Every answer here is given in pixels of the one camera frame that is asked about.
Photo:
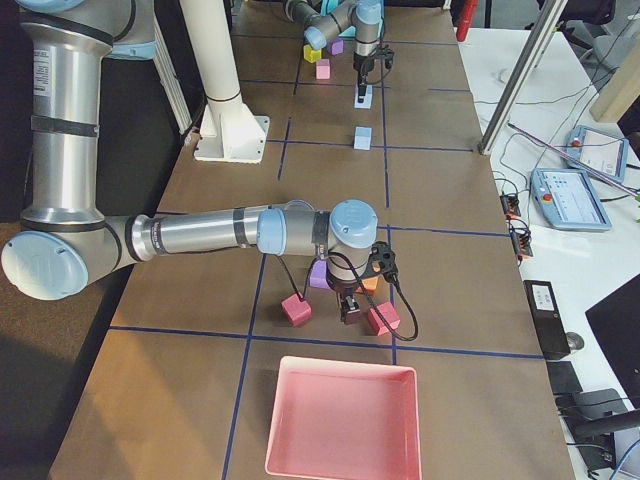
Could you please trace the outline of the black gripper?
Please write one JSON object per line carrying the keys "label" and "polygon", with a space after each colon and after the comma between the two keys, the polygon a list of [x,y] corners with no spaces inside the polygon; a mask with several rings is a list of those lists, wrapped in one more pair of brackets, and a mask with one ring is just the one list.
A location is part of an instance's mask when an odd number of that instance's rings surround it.
{"label": "black gripper", "polygon": [[360,319],[360,307],[355,299],[355,294],[360,293],[365,296],[368,302],[372,301],[370,292],[366,289],[362,280],[343,281],[341,279],[329,280],[329,286],[338,296],[341,310],[341,321],[344,324],[354,324]]}
{"label": "black gripper", "polygon": [[394,62],[394,51],[388,45],[377,45],[367,55],[354,54],[354,69],[357,75],[357,93],[365,95],[367,92],[367,75],[373,70],[377,60],[383,63],[383,68],[391,70]]}

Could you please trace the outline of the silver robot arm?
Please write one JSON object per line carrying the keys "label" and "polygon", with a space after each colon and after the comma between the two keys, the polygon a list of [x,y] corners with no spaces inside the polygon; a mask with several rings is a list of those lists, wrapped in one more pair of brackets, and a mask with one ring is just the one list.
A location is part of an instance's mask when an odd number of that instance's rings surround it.
{"label": "silver robot arm", "polygon": [[353,68],[357,73],[357,104],[363,104],[370,86],[369,73],[380,60],[384,69],[393,67],[394,51],[383,43],[384,7],[380,1],[342,1],[321,15],[311,1],[284,2],[286,17],[304,27],[304,38],[314,50],[325,48],[348,28],[355,29]]}
{"label": "silver robot arm", "polygon": [[[251,97],[276,120],[259,165],[199,162],[179,148],[168,105],[150,63],[108,61],[104,67],[97,204],[106,214],[182,213],[301,196],[327,207],[354,196],[382,204],[380,150],[353,150],[345,130],[330,144],[308,129],[300,144],[286,145],[296,128],[284,106],[284,83],[249,84]],[[191,330],[239,331],[250,318],[262,258],[256,251],[166,257],[126,268],[83,292],[41,301],[1,285],[1,326],[7,331],[85,329],[92,322]]]}

